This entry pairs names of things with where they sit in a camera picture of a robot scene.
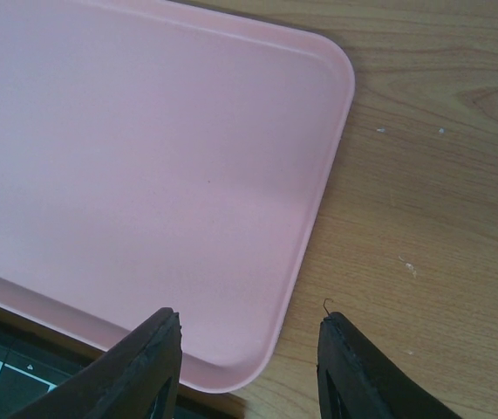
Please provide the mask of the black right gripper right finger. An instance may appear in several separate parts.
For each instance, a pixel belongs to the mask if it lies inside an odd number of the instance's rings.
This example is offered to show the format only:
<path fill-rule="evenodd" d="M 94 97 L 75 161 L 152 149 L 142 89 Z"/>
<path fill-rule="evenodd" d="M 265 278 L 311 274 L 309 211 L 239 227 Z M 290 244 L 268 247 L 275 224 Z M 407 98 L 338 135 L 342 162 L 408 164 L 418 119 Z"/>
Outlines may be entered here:
<path fill-rule="evenodd" d="M 322 320 L 317 387 L 323 418 L 457 418 L 409 378 L 342 313 Z"/>

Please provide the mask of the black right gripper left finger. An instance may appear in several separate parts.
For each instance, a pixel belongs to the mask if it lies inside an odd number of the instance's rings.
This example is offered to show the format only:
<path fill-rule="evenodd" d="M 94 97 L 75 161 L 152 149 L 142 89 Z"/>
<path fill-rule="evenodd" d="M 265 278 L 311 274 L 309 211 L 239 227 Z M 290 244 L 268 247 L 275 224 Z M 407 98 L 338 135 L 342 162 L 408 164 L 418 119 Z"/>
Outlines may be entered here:
<path fill-rule="evenodd" d="M 181 371 L 179 314 L 161 308 L 71 379 L 13 418 L 172 418 Z"/>

